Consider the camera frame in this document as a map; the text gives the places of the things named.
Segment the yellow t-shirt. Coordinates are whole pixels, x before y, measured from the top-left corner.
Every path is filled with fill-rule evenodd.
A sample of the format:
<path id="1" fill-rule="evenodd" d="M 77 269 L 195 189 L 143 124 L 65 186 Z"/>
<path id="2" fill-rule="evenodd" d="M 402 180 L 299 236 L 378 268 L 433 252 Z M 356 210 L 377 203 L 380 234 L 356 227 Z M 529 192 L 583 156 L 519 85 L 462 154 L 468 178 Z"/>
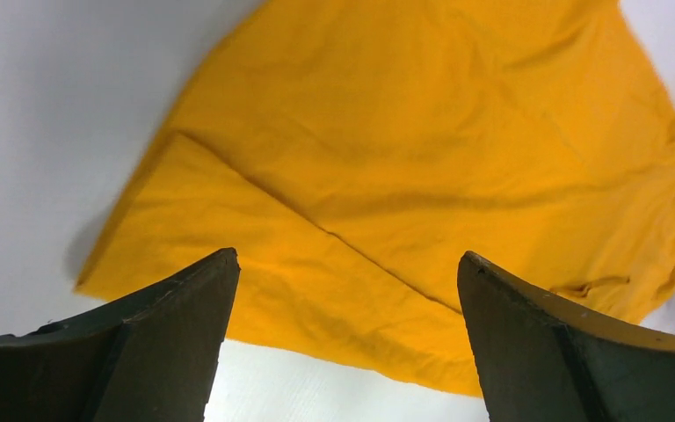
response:
<path id="1" fill-rule="evenodd" d="M 77 290 L 233 247 L 232 339 L 479 396 L 474 251 L 633 324 L 675 290 L 675 110 L 615 1 L 269 1 L 181 93 Z"/>

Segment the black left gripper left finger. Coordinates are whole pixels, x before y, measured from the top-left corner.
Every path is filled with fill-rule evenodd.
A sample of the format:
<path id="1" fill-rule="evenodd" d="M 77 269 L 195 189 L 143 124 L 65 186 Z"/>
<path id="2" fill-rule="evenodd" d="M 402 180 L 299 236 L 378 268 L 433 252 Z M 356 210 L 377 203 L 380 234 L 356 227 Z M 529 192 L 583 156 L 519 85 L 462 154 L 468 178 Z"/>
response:
<path id="1" fill-rule="evenodd" d="M 225 248 L 23 336 L 0 336 L 0 421 L 201 421 L 240 267 Z"/>

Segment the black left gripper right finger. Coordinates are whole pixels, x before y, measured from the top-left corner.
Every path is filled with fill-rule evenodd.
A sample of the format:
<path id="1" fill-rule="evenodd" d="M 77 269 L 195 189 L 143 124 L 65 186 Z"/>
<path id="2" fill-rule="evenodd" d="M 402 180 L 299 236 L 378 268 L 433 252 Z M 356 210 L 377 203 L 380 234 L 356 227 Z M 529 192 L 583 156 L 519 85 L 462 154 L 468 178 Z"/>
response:
<path id="1" fill-rule="evenodd" d="M 675 335 L 536 287 L 468 251 L 461 310 L 493 421 L 675 421 Z"/>

